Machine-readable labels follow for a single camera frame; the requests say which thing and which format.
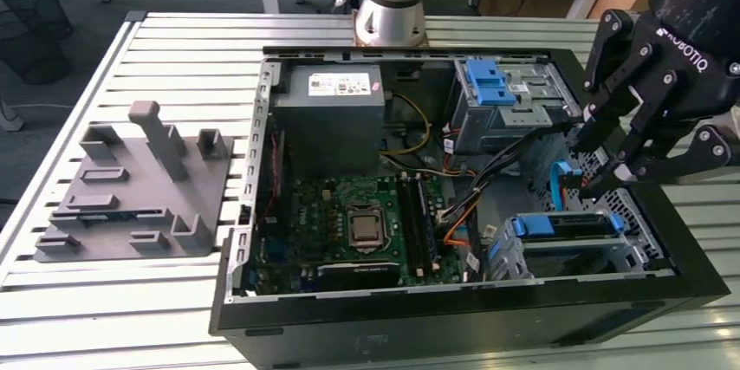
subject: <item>motherboard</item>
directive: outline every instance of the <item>motherboard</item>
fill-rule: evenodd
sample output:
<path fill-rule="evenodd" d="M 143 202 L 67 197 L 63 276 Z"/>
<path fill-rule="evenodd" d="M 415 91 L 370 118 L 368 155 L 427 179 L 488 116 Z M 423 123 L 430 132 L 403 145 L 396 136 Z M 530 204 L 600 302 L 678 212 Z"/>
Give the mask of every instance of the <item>motherboard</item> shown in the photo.
<path fill-rule="evenodd" d="M 288 232 L 263 242 L 266 292 L 354 289 L 351 276 L 363 276 L 360 286 L 460 281 L 458 253 L 434 224 L 444 206 L 436 177 L 299 179 L 291 193 Z"/>

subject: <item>power supply label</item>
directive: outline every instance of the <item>power supply label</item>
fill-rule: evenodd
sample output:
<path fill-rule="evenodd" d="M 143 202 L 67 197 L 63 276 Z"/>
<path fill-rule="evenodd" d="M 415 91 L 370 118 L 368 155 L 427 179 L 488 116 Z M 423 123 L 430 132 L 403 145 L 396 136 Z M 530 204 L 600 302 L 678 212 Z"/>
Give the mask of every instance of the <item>power supply label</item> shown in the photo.
<path fill-rule="evenodd" d="M 371 95 L 368 73 L 315 73 L 310 77 L 310 95 Z"/>

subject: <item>green motherboard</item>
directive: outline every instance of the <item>green motherboard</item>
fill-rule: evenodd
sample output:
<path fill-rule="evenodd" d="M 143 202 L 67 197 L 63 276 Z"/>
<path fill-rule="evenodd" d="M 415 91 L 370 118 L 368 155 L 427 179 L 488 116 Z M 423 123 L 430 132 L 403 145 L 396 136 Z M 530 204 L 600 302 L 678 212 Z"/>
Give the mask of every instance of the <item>green motherboard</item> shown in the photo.
<path fill-rule="evenodd" d="M 423 181 L 423 194 L 434 216 L 443 208 L 436 177 Z M 310 292 L 307 281 L 315 267 L 330 263 L 398 263 L 402 270 L 398 286 L 459 282 L 454 250 L 440 250 L 435 270 L 423 276 L 410 270 L 403 209 L 396 177 L 296 180 L 290 232 L 280 243 L 267 242 L 268 254 L 286 251 L 279 262 L 267 258 L 275 293 Z"/>

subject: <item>trash bin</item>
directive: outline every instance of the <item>trash bin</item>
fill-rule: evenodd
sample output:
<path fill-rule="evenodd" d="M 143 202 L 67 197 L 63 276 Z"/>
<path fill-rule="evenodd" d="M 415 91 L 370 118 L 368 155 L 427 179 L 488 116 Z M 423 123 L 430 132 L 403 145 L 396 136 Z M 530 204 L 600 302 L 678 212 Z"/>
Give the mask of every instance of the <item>trash bin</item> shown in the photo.
<path fill-rule="evenodd" d="M 62 39 L 72 33 L 72 24 L 59 0 L 3 0 L 3 2 L 24 22 L 30 10 L 35 12 L 34 16 L 40 17 L 39 22 L 27 22 L 39 36 Z"/>
<path fill-rule="evenodd" d="M 56 41 L 31 30 L 42 24 L 32 10 L 0 12 L 0 61 L 28 84 L 48 84 L 70 72 L 70 63 Z"/>

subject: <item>slotted metal table surface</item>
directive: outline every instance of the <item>slotted metal table surface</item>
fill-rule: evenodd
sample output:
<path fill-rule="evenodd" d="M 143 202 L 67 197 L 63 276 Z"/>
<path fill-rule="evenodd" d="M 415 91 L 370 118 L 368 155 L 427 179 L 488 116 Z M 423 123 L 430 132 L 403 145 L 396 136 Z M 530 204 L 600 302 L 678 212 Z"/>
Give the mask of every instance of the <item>slotted metal table surface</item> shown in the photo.
<path fill-rule="evenodd" d="M 596 23 L 431 17 L 435 47 L 572 49 L 588 58 Z M 83 157 L 84 128 L 122 136 L 132 101 L 156 100 L 183 136 L 219 128 L 238 137 L 224 197 L 236 197 L 266 45 L 352 44 L 343 16 L 151 13 L 124 23 L 83 97 L 0 233 L 0 362 L 6 369 L 251 368 L 207 333 L 219 253 L 199 258 L 42 264 L 34 244 Z M 708 307 L 670 315 L 600 346 L 386 363 L 384 368 L 739 368 L 740 175 L 666 188 L 727 285 Z M 222 217 L 238 203 L 223 202 Z M 223 240 L 228 227 L 219 229 Z"/>

